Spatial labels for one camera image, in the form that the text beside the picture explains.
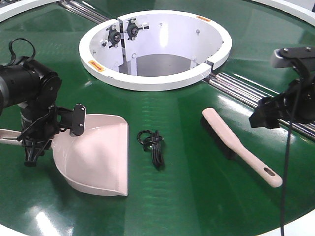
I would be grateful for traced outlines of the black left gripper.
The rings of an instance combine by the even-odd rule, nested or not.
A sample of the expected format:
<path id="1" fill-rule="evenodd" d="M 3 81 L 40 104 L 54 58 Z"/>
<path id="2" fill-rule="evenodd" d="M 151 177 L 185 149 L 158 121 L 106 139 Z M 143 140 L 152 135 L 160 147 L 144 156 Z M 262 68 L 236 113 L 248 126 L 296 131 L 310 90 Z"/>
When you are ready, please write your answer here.
<path id="1" fill-rule="evenodd" d="M 36 167 L 37 159 L 51 146 L 51 139 L 72 127 L 73 111 L 54 104 L 46 109 L 27 106 L 20 111 L 22 132 L 17 141 L 24 142 L 27 167 Z"/>

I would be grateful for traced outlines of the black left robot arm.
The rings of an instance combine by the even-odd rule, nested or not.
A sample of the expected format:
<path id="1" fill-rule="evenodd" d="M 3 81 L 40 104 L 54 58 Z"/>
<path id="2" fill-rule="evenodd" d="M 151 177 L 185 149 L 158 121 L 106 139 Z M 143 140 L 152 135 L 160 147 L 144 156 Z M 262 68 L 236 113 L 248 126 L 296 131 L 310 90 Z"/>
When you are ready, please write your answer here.
<path id="1" fill-rule="evenodd" d="M 72 127 L 72 110 L 55 104 L 62 81 L 57 72 L 31 56 L 17 57 L 11 40 L 10 62 L 0 66 L 0 108 L 20 107 L 21 134 L 17 140 L 25 149 L 25 166 L 36 166 L 51 140 Z"/>

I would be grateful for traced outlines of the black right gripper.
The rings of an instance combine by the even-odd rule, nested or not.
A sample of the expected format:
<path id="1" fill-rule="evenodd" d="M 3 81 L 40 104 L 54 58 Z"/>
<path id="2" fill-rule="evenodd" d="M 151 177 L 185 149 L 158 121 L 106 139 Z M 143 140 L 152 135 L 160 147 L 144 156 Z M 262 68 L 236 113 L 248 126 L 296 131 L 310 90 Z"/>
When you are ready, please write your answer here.
<path id="1" fill-rule="evenodd" d="M 279 128 L 279 119 L 297 123 L 315 121 L 315 82 L 294 80 L 286 91 L 264 97 L 249 117 L 251 128 Z"/>

